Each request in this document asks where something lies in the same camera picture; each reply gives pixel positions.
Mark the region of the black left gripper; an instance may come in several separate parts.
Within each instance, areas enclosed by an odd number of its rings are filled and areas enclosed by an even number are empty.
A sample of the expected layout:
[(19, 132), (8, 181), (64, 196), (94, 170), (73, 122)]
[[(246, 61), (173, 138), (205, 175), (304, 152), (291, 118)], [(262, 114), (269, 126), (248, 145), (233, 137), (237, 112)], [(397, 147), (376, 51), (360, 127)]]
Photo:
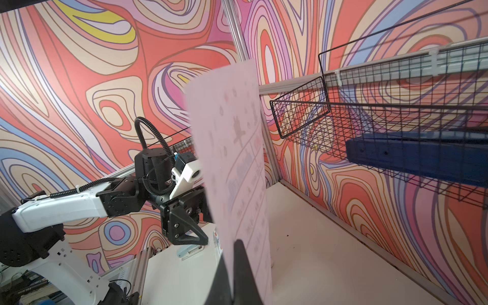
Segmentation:
[(208, 236), (199, 227), (212, 222), (205, 188), (198, 186), (177, 198), (160, 204), (163, 235), (173, 245), (208, 245)]

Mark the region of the hand-drawn colourful menu sheet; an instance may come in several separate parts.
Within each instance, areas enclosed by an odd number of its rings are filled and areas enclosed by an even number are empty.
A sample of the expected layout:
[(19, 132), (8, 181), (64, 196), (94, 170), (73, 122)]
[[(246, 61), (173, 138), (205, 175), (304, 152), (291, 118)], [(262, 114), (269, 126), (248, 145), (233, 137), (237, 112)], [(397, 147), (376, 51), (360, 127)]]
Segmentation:
[(257, 66), (247, 60), (184, 90), (203, 184), (234, 297), (234, 242), (242, 240), (263, 304), (273, 302), (263, 121)]

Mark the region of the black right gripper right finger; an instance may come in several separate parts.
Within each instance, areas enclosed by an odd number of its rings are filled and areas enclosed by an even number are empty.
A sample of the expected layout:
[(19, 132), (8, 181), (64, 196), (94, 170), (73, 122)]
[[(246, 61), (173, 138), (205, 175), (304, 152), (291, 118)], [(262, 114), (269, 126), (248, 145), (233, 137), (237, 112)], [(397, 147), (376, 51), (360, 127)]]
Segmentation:
[(263, 305), (242, 240), (236, 240), (234, 242), (233, 274), (233, 304)]

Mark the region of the white board front panel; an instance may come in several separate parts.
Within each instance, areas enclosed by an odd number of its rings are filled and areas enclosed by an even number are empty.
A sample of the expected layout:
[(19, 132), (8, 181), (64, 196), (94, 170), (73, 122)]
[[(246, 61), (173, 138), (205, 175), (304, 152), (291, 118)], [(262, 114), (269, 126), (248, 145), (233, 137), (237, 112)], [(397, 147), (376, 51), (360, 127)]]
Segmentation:
[(213, 244), (214, 244), (214, 248), (216, 250), (216, 256), (217, 257), (221, 257), (222, 253), (223, 253), (223, 250), (222, 250), (222, 245), (221, 245), (221, 239), (220, 239), (220, 236), (218, 234), (218, 231), (217, 229), (215, 229), (213, 231)]

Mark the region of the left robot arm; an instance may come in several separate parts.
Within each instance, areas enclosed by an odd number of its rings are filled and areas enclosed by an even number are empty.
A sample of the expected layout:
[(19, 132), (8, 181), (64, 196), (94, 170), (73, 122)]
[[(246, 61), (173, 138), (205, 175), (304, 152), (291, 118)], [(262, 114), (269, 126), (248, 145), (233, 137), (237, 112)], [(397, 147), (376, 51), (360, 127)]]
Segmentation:
[(203, 186), (196, 185), (200, 161), (192, 151), (172, 150), (146, 118), (136, 118), (134, 128), (142, 149), (133, 173), (58, 193), (40, 191), (2, 213), (2, 264), (46, 278), (75, 304), (137, 304), (137, 291), (100, 277), (75, 258), (65, 239), (66, 222), (125, 216), (149, 203), (160, 212), (171, 244), (208, 244), (200, 222), (211, 222), (212, 216)]

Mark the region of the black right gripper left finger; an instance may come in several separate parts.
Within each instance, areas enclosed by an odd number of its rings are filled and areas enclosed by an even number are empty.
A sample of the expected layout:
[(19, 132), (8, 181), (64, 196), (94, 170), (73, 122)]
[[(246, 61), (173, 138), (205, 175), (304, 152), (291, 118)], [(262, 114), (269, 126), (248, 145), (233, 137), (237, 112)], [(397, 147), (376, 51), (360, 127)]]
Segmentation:
[(205, 305), (232, 305), (233, 297), (228, 272), (221, 255)]

